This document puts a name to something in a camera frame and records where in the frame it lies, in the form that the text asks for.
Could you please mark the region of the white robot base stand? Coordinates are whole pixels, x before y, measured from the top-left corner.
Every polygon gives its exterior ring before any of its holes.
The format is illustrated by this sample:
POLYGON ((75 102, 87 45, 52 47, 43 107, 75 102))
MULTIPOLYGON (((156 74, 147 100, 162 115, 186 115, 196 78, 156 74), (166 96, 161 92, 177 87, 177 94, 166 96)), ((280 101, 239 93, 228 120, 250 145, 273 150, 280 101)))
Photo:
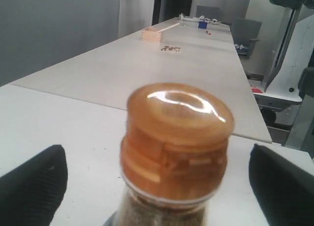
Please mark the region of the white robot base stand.
POLYGON ((314 50, 314 0, 269 0, 285 8, 270 69, 252 92, 260 107, 299 105, 298 82, 314 50))

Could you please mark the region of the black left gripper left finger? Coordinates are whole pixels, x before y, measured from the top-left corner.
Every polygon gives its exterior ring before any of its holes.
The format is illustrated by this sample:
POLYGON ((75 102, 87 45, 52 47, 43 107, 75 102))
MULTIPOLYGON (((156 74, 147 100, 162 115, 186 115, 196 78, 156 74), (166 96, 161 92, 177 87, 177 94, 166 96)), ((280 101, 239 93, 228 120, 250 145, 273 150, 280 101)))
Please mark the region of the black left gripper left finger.
POLYGON ((65 150, 52 145, 0 178, 2 226, 48 226, 67 190, 65 150))

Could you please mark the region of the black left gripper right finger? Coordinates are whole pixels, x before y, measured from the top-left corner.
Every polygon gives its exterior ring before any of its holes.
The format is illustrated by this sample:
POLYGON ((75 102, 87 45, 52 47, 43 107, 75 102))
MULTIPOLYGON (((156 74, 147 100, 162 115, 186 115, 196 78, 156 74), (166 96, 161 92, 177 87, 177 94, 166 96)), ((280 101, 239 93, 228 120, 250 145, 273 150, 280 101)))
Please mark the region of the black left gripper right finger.
POLYGON ((314 176, 266 146, 254 144, 249 182, 270 226, 314 224, 314 176))

